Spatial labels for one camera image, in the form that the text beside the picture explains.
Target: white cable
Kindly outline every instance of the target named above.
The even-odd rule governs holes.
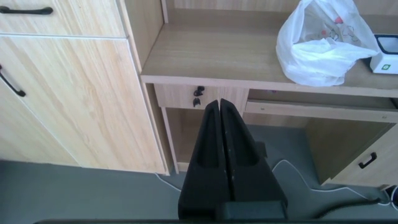
[[[287,161],[287,160],[285,160],[285,159],[282,159],[281,161],[279,161],[279,162],[274,166],[274,168],[272,168],[272,172],[274,172],[274,170],[276,169],[276,167],[277,167],[279,164],[281,164],[282,162],[286,162],[286,163],[289,164],[291,167],[293,167],[293,169],[295,169],[296,172],[297,172],[297,173],[299,174],[299,176],[301,177],[301,180],[304,182],[304,184],[305,184],[310,190],[312,190],[312,191],[314,191],[314,192],[336,192],[336,191],[339,191],[339,190],[349,190],[349,191],[351,191],[352,193],[354,193],[354,194],[356,194],[356,195],[358,195],[358,196],[360,196],[360,197],[362,197],[362,198],[365,198],[366,200],[370,200],[369,198],[367,198],[367,197],[361,195],[360,193],[356,192],[355,190],[353,190],[353,189],[351,189],[351,188],[349,188],[349,187],[339,187],[339,188],[330,189],[330,190],[313,189],[313,188],[311,188],[311,187],[307,184],[307,182],[305,181],[305,179],[304,179],[303,175],[300,173],[300,171],[299,171],[293,164],[291,164],[289,161]],[[378,203],[378,205],[383,205],[383,206],[387,206],[387,205],[390,205],[390,204],[391,204],[391,202],[388,202],[388,203]]]
[[[160,178],[160,177],[159,177],[159,174],[155,174],[155,175],[156,175],[156,177],[157,177],[160,181],[162,181],[163,183],[165,183],[165,184],[169,185],[171,188],[173,188],[173,189],[175,189],[175,190],[181,192],[181,190],[180,190],[179,188],[177,188],[176,186],[170,184],[170,183],[167,182],[166,180]]]

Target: desk surface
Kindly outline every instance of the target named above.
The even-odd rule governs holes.
[[[279,12],[176,10],[153,46],[142,80],[398,97],[398,75],[375,75],[362,61],[340,86],[315,88],[290,81],[275,52],[277,34],[287,16]],[[398,27],[386,25],[398,22],[397,16],[365,19],[375,33],[398,33]]]

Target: white box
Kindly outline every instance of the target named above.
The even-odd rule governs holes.
[[[376,34],[381,52],[372,57],[374,73],[398,74],[398,35]]]

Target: white plastic bag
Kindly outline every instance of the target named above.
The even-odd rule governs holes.
[[[295,83],[332,86],[379,47],[352,0],[301,0],[279,31],[276,52]]]

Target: black cabinet handle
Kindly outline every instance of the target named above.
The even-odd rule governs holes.
[[[50,15],[54,10],[51,7],[36,10],[13,10],[7,6],[0,6],[0,13],[3,14],[32,14],[32,15]]]
[[[196,105],[200,105],[200,99],[199,98],[193,99],[193,107],[196,107]]]
[[[377,159],[376,153],[375,153],[375,152],[372,152],[372,153],[371,153],[371,157],[372,157],[372,159],[369,160],[367,163],[365,163],[365,164],[363,164],[363,162],[359,163],[359,167],[360,167],[361,169],[363,169],[363,168],[367,167],[369,164],[371,164],[373,161],[375,161],[375,160]]]
[[[14,93],[16,93],[18,96],[20,96],[20,97],[24,97],[24,96],[26,96],[26,93],[24,92],[24,91],[22,91],[22,90],[16,90],[12,85],[11,85],[11,83],[9,83],[7,80],[6,80],[6,77],[4,77],[3,75],[2,75],[2,73],[1,73],[1,71],[0,71],[0,77],[1,77],[1,79],[7,84],[7,86],[9,86],[13,91],[14,91]]]

